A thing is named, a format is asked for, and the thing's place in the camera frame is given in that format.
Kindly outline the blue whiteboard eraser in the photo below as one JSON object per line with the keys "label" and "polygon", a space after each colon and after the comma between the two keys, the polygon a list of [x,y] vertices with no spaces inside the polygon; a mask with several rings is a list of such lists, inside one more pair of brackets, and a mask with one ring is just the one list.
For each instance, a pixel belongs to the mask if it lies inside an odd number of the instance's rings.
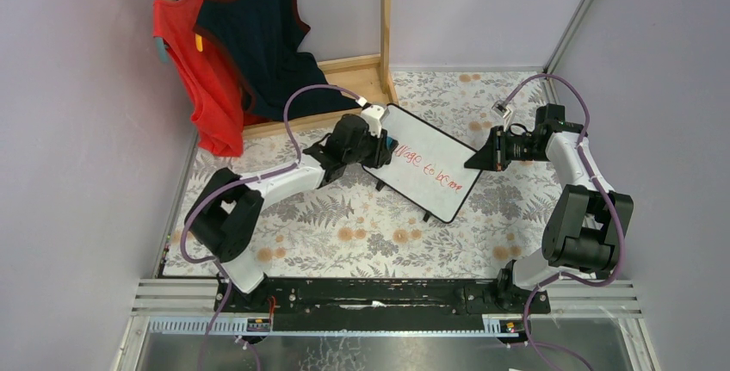
{"label": "blue whiteboard eraser", "polygon": [[399,142],[391,137],[386,137],[386,148],[390,153],[393,153],[398,147]]}

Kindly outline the white whiteboard black frame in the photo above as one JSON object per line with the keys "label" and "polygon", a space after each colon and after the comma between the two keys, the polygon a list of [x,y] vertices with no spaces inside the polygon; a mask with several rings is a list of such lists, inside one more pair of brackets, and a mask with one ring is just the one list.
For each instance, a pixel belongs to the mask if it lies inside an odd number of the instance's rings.
{"label": "white whiteboard black frame", "polygon": [[481,175],[465,167],[476,150],[396,104],[387,106],[382,126],[398,142],[391,163],[363,170],[428,218],[453,222]]}

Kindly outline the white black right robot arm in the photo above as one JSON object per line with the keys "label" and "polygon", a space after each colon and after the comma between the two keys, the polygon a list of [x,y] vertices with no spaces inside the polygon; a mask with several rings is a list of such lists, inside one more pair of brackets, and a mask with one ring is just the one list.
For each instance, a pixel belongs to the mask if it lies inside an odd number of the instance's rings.
{"label": "white black right robot arm", "polygon": [[519,162],[548,162],[562,192],[544,228],[541,248],[513,260],[499,272],[502,293],[542,288],[553,277],[576,278],[596,286],[616,277],[634,209],[633,199],[617,193],[597,168],[585,128],[565,119],[564,107],[539,107],[535,126],[493,127],[485,144],[465,163],[467,169],[499,172]]}

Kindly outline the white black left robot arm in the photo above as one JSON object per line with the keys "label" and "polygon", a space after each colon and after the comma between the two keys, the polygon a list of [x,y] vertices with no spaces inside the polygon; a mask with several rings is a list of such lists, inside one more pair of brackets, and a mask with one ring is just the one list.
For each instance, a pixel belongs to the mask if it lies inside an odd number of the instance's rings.
{"label": "white black left robot arm", "polygon": [[252,294],[267,278],[248,249],[262,211],[335,182],[351,164],[374,169],[390,164],[398,145],[385,128],[346,114],[291,164],[247,176],[217,170],[186,215],[181,240],[193,234],[228,283],[241,294]]}

